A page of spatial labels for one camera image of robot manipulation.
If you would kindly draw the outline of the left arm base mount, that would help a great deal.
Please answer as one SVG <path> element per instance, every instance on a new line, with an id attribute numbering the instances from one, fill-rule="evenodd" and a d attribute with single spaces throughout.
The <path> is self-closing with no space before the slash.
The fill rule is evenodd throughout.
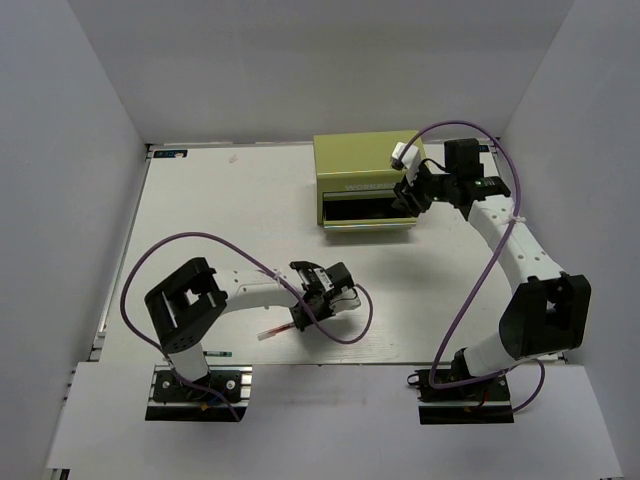
<path id="1" fill-rule="evenodd" d="M 234 423 L 249 405 L 253 368 L 211 366 L 206 391 L 178 380 L 167 365 L 156 365 L 151 377 L 146 421 Z"/>

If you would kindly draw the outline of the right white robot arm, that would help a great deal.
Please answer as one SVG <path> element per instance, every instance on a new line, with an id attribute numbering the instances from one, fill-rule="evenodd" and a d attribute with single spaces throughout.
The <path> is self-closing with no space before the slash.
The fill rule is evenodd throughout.
<path id="1" fill-rule="evenodd" d="M 516 213 L 517 200 L 498 176 L 488 176 L 475 139 L 447 141 L 445 165 L 434 174 L 414 145 L 399 142 L 391 166 L 403 177 L 394 187 L 395 208 L 417 217 L 433 203 L 448 203 L 481 235 L 499 265 L 512 298 L 495 333 L 459 350 L 444 387 L 472 399 L 488 379 L 547 354 L 583 343 L 592 288 L 583 275 L 571 275 L 544 251 Z"/>

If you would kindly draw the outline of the green metal drawer chest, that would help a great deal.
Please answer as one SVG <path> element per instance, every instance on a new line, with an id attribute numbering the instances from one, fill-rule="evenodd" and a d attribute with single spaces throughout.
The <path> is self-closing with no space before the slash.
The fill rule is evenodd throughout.
<path id="1" fill-rule="evenodd" d="M 414 130 L 316 135 L 317 224 L 327 234 L 407 230 L 417 219 L 393 207 L 404 176 L 392 154 Z"/>

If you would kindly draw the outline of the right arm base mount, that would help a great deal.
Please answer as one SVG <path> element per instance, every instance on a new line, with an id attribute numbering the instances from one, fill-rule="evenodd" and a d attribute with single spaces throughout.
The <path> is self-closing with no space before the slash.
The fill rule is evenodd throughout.
<path id="1" fill-rule="evenodd" d="M 418 393 L 421 425 L 511 424 L 514 422 L 511 395 L 504 377 L 477 384 L 435 389 L 429 383 L 429 369 L 415 370 L 407 385 Z"/>

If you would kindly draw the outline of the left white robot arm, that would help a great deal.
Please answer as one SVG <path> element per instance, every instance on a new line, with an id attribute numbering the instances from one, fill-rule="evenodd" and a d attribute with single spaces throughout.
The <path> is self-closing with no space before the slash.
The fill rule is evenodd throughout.
<path id="1" fill-rule="evenodd" d="M 211 387 L 202 338 L 221 316 L 254 308 L 283 307 L 296 329 L 361 305 L 344 263 L 328 268 L 294 261 L 270 276 L 261 270 L 217 271 L 203 257 L 187 261 L 150 290 L 145 305 L 163 353 L 178 372 L 177 387 L 199 399 Z"/>

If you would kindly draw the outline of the red pen refill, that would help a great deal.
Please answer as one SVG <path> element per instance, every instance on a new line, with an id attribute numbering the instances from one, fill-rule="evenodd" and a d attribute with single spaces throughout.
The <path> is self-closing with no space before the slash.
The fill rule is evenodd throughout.
<path id="1" fill-rule="evenodd" d="M 294 329 L 294 328 L 295 328 L 295 324 L 293 322 L 287 323 L 287 324 L 284 324 L 284 325 L 280 325 L 278 327 L 274 327 L 274 328 L 268 329 L 266 331 L 260 332 L 257 335 L 257 339 L 259 341 L 264 341 L 264 340 L 272 338 L 272 337 L 274 337 L 274 336 L 276 336 L 276 335 L 278 335 L 280 333 L 286 332 L 286 331 L 288 331 L 290 329 Z"/>

